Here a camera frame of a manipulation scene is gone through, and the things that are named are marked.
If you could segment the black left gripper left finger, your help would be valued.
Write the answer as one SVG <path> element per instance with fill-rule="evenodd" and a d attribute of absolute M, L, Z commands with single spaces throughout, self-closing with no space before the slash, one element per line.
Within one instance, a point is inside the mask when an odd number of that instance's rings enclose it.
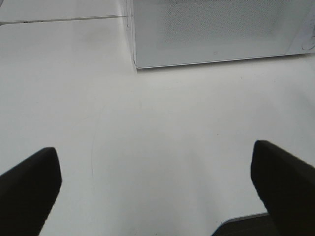
<path fill-rule="evenodd" d="M 0 177 L 0 234 L 40 234 L 62 185 L 56 149 L 45 147 Z"/>

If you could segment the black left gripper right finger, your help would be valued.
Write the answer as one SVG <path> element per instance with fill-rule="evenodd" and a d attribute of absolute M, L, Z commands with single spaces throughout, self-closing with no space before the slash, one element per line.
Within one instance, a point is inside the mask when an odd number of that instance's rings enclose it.
<path fill-rule="evenodd" d="M 254 143 L 251 180 L 282 236 L 315 234 L 315 169 L 266 140 Z"/>

